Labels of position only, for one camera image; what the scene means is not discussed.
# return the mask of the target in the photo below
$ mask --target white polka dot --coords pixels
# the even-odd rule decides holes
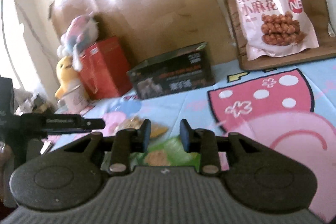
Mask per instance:
[[[296,85],[299,82],[294,75],[284,75],[279,79],[280,85]]]
[[[256,99],[265,99],[269,96],[268,90],[257,90],[255,93],[253,93],[253,97]]]
[[[220,99],[229,98],[232,94],[233,94],[233,91],[232,91],[232,90],[223,90],[223,91],[219,94],[219,98],[220,98]]]
[[[293,108],[296,105],[296,101],[293,98],[286,98],[282,101],[282,105],[286,108]]]

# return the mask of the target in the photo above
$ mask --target cardboard sheet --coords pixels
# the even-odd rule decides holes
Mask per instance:
[[[132,66],[146,58],[206,41],[214,64],[236,58],[216,0],[55,0],[51,19],[60,37],[72,19],[93,13],[100,37],[120,38]]]

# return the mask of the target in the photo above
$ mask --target snack bag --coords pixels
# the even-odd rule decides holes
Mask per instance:
[[[140,119],[138,116],[126,119],[115,128],[113,135],[116,135],[118,131],[127,128],[139,129],[143,121],[144,119]],[[151,122],[151,125],[151,139],[161,136],[168,131],[168,127],[162,126],[156,122]]]
[[[146,153],[137,153],[131,157],[131,165],[149,166],[194,166],[200,167],[201,155],[187,153],[179,137],[168,139],[156,145],[150,145]]]
[[[301,0],[236,0],[248,60],[319,46]]]

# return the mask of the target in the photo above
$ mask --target black box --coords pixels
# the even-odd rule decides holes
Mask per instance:
[[[140,99],[215,84],[206,42],[146,59],[127,72]]]

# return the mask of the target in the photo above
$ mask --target plush toy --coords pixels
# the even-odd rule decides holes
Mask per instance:
[[[78,72],[73,69],[71,56],[66,56],[58,62],[56,73],[60,83],[60,87],[55,93],[55,97],[58,99],[61,99],[66,92],[81,85],[81,81],[78,78]],[[89,98],[86,92],[84,93],[84,97],[86,99]]]
[[[98,27],[95,20],[89,15],[76,17],[70,24],[67,32],[62,35],[62,45],[57,49],[59,58],[73,56],[73,68],[82,70],[79,60],[80,54],[98,39]]]

